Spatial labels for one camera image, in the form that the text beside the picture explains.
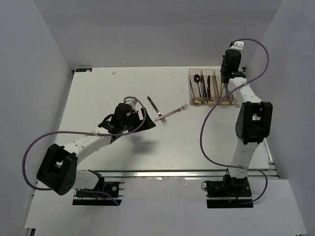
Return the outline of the black knife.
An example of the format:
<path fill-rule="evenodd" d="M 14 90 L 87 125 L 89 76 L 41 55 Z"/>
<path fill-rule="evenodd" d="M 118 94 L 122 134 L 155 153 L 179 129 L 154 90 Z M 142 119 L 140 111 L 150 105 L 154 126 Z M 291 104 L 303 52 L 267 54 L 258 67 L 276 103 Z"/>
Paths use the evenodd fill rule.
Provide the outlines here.
<path fill-rule="evenodd" d="M 207 77 L 207 98 L 208 102 L 211 101 L 211 76 Z"/>

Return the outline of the blue iridescent knife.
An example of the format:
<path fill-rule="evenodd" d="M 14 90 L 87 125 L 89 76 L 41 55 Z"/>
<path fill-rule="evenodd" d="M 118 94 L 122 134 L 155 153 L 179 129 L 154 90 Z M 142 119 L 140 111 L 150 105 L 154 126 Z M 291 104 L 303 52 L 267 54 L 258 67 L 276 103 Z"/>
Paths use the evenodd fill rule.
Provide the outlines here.
<path fill-rule="evenodd" d="M 206 86 L 205 86 L 205 81 L 204 81 L 204 76 L 201 75 L 201 82 L 202 82 L 202 91 L 203 91 L 203 97 L 207 97 L 207 92 L 206 92 Z"/>

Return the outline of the iridescent long-handled spoon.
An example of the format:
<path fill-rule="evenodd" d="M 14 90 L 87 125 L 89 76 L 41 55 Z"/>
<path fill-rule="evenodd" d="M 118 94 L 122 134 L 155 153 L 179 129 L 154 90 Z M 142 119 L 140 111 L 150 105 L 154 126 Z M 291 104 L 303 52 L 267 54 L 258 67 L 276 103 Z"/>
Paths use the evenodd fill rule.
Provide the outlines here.
<path fill-rule="evenodd" d="M 190 75 L 189 84 L 192 103 L 201 103 L 200 75 Z"/>

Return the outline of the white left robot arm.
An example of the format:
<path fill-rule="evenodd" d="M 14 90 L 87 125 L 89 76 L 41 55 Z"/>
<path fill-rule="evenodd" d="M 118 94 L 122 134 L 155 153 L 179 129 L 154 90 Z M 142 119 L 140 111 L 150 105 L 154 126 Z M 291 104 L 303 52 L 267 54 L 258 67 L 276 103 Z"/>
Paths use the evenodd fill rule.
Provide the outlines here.
<path fill-rule="evenodd" d="M 124 132 L 141 132 L 152 129 L 156 124 L 145 108 L 140 113 L 131 103 L 120 103 L 113 114 L 109 114 L 93 131 L 92 135 L 63 146 L 48 147 L 37 172 L 37 179 L 60 196 L 70 189 L 87 189 L 93 196 L 104 190 L 104 177 L 91 170 L 80 171 L 77 166 L 85 158 L 104 146 L 112 144 Z"/>

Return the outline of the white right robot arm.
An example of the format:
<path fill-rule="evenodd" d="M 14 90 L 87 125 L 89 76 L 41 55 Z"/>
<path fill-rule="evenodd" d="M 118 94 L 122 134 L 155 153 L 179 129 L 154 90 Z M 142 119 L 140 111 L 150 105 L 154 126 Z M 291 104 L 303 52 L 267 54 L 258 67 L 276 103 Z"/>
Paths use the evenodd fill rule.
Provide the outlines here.
<path fill-rule="evenodd" d="M 260 143 L 269 136 L 273 105 L 264 102 L 255 95 L 243 72 L 239 71 L 241 52 L 228 49 L 223 56 L 220 69 L 222 90 L 228 94 L 226 100 L 233 96 L 240 105 L 240 112 L 235 124 L 238 138 L 237 147 L 231 167 L 227 169 L 226 181 L 222 184 L 223 192 L 234 196 L 240 186 L 247 182 L 248 168 L 253 154 Z"/>

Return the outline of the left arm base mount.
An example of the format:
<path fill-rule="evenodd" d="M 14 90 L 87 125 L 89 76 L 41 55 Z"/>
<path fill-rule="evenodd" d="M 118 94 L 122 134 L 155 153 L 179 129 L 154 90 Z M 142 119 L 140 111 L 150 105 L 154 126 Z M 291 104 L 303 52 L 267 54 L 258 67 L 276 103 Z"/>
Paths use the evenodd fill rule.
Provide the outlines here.
<path fill-rule="evenodd" d="M 78 189 L 74 192 L 74 206 L 114 206 L 122 203 L 125 182 L 105 181 L 99 190 Z"/>

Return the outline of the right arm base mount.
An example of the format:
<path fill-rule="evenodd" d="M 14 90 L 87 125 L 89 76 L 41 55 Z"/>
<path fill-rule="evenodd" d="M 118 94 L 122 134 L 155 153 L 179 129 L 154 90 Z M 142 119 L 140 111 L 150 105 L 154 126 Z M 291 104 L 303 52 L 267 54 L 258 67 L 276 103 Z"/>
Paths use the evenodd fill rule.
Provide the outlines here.
<path fill-rule="evenodd" d="M 253 208 L 249 183 L 245 187 L 226 190 L 223 181 L 203 181 L 201 189 L 206 192 L 208 209 Z"/>

